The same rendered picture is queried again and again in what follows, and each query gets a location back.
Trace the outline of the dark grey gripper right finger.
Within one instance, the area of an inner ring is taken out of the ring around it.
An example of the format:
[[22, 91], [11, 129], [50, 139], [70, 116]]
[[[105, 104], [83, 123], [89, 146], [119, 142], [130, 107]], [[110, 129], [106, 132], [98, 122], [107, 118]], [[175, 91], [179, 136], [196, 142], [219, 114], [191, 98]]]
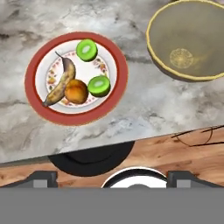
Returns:
[[215, 183], [197, 178], [189, 171], [169, 171], [167, 174], [168, 188], [220, 187]]

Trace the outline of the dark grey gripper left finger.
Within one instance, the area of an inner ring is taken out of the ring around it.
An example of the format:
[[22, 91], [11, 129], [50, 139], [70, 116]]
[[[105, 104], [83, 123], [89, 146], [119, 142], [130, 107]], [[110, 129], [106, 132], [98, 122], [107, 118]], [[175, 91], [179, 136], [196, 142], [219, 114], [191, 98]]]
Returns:
[[20, 188], [57, 188], [58, 173], [56, 171], [35, 171], [27, 178], [19, 180], [3, 187]]

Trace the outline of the red rimmed floral plate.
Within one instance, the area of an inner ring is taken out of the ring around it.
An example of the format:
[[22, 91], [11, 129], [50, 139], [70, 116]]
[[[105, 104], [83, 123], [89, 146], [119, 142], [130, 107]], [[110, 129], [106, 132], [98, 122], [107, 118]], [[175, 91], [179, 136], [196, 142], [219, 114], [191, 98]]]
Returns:
[[[101, 105], [80, 114], [64, 114], [42, 105], [35, 87], [35, 78], [41, 60], [56, 46], [72, 40], [92, 39], [104, 46], [112, 55], [117, 71], [117, 80], [112, 93]], [[53, 38], [43, 45], [32, 57], [24, 76], [26, 98], [36, 113], [49, 122], [64, 126], [80, 126], [103, 118], [112, 111], [122, 99], [128, 84], [129, 69], [126, 58], [120, 48], [110, 39], [93, 32], [75, 31]]]

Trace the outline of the olive bowl with yellow rim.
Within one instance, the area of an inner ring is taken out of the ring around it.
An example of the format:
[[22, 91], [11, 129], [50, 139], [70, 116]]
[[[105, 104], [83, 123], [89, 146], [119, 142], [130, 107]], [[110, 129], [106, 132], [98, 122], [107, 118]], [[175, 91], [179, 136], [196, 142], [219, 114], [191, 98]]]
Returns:
[[175, 79], [224, 77], [224, 5], [210, 0], [168, 3], [150, 19], [146, 43], [154, 64]]

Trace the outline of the black and white round stool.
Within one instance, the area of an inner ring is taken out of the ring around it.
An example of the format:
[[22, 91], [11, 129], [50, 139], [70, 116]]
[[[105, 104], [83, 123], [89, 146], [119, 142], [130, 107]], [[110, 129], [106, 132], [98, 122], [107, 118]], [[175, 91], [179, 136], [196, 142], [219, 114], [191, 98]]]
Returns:
[[102, 188], [132, 188], [142, 186], [147, 188], [166, 188], [166, 176], [155, 169], [144, 166], [131, 166], [121, 169], [109, 176]]

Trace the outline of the orange fruit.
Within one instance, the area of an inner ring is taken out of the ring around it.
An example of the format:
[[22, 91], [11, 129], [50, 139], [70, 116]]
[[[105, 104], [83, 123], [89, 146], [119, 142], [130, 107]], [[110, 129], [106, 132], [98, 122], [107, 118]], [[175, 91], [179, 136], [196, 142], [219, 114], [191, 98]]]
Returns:
[[65, 89], [65, 97], [74, 104], [83, 104], [88, 98], [88, 87], [82, 80], [71, 80]]

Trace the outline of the spotted yellow banana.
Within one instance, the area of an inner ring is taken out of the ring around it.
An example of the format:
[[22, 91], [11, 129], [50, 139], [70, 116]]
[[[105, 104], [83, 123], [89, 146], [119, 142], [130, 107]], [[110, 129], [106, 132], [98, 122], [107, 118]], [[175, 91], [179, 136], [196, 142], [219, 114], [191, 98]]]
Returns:
[[57, 52], [56, 54], [61, 58], [64, 72], [60, 78], [58, 85], [47, 95], [43, 101], [44, 107], [49, 107], [59, 102], [65, 96], [65, 89], [69, 81], [75, 78], [76, 68], [74, 63], [69, 59], [62, 57]]

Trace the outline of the green kiwi half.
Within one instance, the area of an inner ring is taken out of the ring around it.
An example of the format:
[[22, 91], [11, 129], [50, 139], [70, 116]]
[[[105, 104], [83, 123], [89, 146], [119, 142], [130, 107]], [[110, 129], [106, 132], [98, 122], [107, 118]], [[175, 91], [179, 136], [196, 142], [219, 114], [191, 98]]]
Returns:
[[83, 39], [77, 46], [76, 46], [76, 54], [77, 56], [85, 61], [89, 62], [95, 59], [98, 53], [98, 48], [95, 42], [91, 39]]
[[87, 89], [92, 96], [103, 97], [110, 91], [110, 80], [104, 75], [95, 76], [89, 81]]

